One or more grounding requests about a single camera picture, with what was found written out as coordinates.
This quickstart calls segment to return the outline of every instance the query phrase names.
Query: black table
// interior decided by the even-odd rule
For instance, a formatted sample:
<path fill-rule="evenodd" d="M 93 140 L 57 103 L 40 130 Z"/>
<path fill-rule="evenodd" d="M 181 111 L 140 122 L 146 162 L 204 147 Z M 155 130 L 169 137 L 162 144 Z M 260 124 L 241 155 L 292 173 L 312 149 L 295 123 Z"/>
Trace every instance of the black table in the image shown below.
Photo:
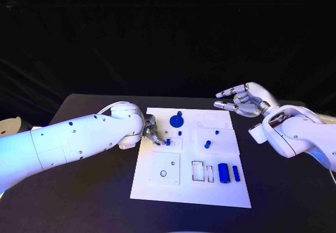
<path fill-rule="evenodd" d="M 148 107 L 217 109 L 215 99 L 71 95 L 51 124 L 117 101 Z M 336 232 L 336 185 L 308 154 L 288 159 L 249 129 L 263 117 L 231 113 L 253 209 L 130 199 L 139 146 L 34 175 L 0 199 L 0 232 Z"/>

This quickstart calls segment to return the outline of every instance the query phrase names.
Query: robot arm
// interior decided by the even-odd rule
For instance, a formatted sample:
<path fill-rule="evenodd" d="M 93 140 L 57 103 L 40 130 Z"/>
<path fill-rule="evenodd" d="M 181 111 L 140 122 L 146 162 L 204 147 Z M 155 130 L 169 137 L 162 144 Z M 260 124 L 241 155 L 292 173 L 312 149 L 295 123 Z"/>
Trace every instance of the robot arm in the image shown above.
<path fill-rule="evenodd" d="M 136 146 L 142 135 L 158 137 L 155 116 L 142 114 L 138 105 L 122 102 L 112 116 L 89 115 L 37 130 L 0 138 L 0 193 L 38 172 L 81 160 L 110 149 Z"/>
<path fill-rule="evenodd" d="M 305 107 L 282 106 L 270 92 L 257 83 L 247 83 L 217 94 L 221 98 L 236 94 L 234 103 L 217 101 L 215 107 L 236 111 L 246 117 L 264 116 L 263 123 L 250 130 L 256 141 L 270 142 L 288 158 L 309 153 L 321 164 L 336 171 L 336 125 L 326 124 Z"/>

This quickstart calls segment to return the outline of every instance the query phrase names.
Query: black curtain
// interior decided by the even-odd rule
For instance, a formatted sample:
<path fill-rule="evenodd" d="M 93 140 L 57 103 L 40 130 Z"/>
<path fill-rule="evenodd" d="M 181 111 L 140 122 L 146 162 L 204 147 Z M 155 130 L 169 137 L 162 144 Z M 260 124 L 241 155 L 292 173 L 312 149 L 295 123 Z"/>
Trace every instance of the black curtain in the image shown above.
<path fill-rule="evenodd" d="M 332 6 L 80 2 L 0 4 L 0 119 L 47 125 L 71 93 L 214 98 L 251 81 L 336 112 Z"/>

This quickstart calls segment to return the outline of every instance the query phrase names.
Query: robotic hand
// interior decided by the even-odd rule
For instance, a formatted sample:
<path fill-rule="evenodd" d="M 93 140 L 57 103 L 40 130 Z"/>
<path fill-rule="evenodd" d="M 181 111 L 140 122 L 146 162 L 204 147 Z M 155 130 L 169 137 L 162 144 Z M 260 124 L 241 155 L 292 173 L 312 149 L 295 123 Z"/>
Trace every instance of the robotic hand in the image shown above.
<path fill-rule="evenodd" d="M 112 116 L 102 115 L 112 108 Z M 0 194 L 27 177 L 81 160 L 117 144 L 136 146 L 142 136 L 166 144 L 158 136 L 156 117 L 139 106 L 117 102 L 99 114 L 0 138 Z"/>
<path fill-rule="evenodd" d="M 326 124 L 305 107 L 282 106 L 267 89 L 257 83 L 236 86 L 217 94 L 236 94 L 234 103 L 217 101 L 214 106 L 246 117 L 264 116 L 263 123 L 250 130 L 257 143 L 270 142 L 288 158 L 309 153 L 321 164 L 336 171 L 336 124 Z"/>

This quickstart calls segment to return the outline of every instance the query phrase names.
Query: small blue piece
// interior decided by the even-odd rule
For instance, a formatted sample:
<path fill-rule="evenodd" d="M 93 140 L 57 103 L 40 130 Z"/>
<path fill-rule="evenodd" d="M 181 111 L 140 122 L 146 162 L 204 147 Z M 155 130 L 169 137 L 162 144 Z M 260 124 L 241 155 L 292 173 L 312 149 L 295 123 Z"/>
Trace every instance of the small blue piece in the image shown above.
<path fill-rule="evenodd" d="M 177 127 L 177 128 L 182 127 L 185 121 L 184 121 L 184 118 L 182 118 L 182 112 L 181 111 L 178 112 L 178 115 L 172 116 L 169 122 L 171 122 L 172 127 Z"/>
<path fill-rule="evenodd" d="M 207 141 L 207 144 L 205 144 L 205 148 L 208 149 L 210 148 L 210 146 L 211 146 L 211 141 Z"/>
<path fill-rule="evenodd" d="M 240 173 L 239 173 L 239 168 L 237 166 L 233 166 L 233 169 L 234 169 L 234 174 L 236 174 L 236 180 L 237 182 L 240 181 Z"/>
<path fill-rule="evenodd" d="M 218 164 L 218 171 L 220 171 L 220 181 L 221 183 L 230 183 L 230 167 L 228 164 Z"/>

